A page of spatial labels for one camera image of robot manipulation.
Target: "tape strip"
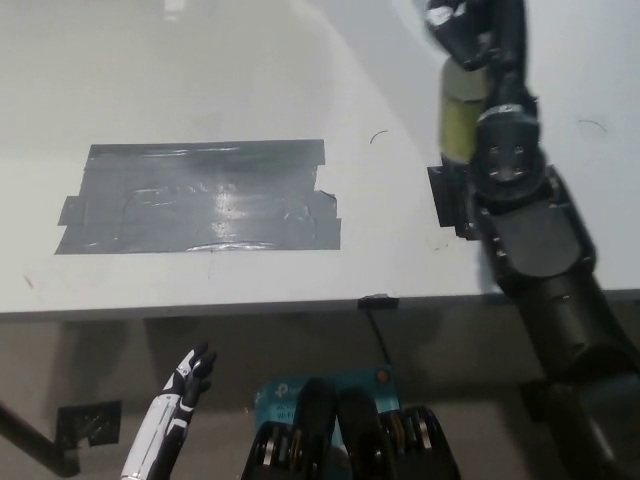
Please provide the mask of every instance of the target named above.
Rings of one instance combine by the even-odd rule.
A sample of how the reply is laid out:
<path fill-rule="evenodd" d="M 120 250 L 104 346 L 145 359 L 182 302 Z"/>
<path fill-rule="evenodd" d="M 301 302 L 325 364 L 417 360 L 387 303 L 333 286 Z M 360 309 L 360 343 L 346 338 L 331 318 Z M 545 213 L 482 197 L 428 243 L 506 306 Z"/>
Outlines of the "tape strip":
<path fill-rule="evenodd" d="M 57 254 L 335 250 L 322 140 L 94 145 Z"/>

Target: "floor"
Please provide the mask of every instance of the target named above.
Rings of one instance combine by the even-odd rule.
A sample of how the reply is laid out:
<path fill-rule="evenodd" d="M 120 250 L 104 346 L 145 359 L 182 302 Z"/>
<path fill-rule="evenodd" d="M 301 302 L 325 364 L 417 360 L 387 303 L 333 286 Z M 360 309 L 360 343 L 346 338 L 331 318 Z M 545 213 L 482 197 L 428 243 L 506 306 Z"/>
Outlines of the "floor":
<path fill-rule="evenodd" d="M 640 342 L 637 308 L 617 308 Z M 517 394 L 540 375 L 511 307 L 376 314 L 405 403 L 439 416 L 465 480 L 565 479 L 544 426 Z M 49 437 L 57 409 L 122 400 L 120 443 L 81 445 L 78 479 L 118 478 L 147 405 L 204 339 L 219 352 L 173 479 L 237 480 L 254 434 L 254 392 L 271 378 L 383 363 L 361 312 L 0 326 L 2 401 Z M 0 478 L 54 478 L 0 439 Z"/>

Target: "table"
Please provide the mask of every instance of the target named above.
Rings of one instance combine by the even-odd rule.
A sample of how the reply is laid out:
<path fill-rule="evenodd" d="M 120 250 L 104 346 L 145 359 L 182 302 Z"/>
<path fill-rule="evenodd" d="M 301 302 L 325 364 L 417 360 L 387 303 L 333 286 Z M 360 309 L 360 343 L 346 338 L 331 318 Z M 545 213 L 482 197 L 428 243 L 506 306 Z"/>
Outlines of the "table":
<path fill-rule="evenodd" d="M 616 0 L 616 15 L 611 0 L 579 14 L 572 0 L 529 3 L 545 148 L 599 247 L 603 287 L 636 298 L 640 3 Z M 496 292 L 478 243 L 438 224 L 427 167 L 445 56 L 413 0 L 4 2 L 0 41 L 3 317 Z M 54 255 L 91 145 L 283 139 L 324 139 L 316 188 L 337 198 L 340 250 Z"/>

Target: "cable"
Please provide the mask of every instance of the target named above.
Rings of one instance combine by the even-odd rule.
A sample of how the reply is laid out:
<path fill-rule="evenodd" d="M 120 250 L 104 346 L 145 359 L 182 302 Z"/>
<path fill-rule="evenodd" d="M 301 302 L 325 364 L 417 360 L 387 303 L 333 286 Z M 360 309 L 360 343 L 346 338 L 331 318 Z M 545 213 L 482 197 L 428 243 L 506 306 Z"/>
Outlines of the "cable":
<path fill-rule="evenodd" d="M 369 325 L 371 325 L 371 330 L 378 341 L 378 346 L 380 347 L 380 352 L 382 353 L 382 357 L 387 365 L 393 368 L 393 362 L 391 361 L 391 355 L 389 355 L 389 349 L 387 348 L 387 344 L 384 341 L 384 337 L 382 336 L 382 332 L 380 331 L 380 327 L 378 327 L 378 322 L 371 313 L 371 310 L 365 310 L 364 314 L 367 316 L 369 320 Z"/>

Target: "robotic hand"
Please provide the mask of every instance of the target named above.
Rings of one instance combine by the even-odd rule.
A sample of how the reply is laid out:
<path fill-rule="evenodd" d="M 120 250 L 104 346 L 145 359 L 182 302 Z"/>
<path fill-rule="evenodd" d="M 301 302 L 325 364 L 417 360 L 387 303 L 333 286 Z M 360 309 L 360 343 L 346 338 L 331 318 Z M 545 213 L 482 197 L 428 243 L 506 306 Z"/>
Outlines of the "robotic hand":
<path fill-rule="evenodd" d="M 168 480 L 180 454 L 200 394 L 211 383 L 215 353 L 207 344 L 180 362 L 142 421 L 120 475 L 126 480 Z"/>

